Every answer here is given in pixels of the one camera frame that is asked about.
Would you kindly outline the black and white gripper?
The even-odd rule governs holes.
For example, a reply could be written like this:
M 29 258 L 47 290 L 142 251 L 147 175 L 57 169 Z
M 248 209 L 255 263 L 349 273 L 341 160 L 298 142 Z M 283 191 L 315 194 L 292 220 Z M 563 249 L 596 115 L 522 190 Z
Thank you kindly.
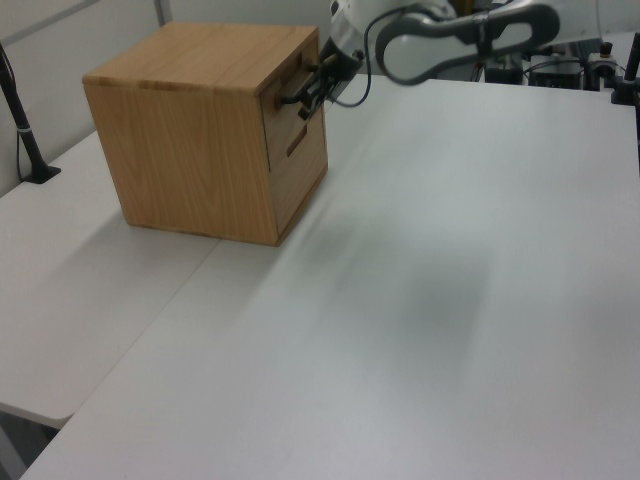
M 337 100 L 364 64 L 362 51 L 348 55 L 328 38 L 320 51 L 320 65 L 312 72 L 299 95 L 298 116 L 309 120 L 323 106 L 325 100 Z

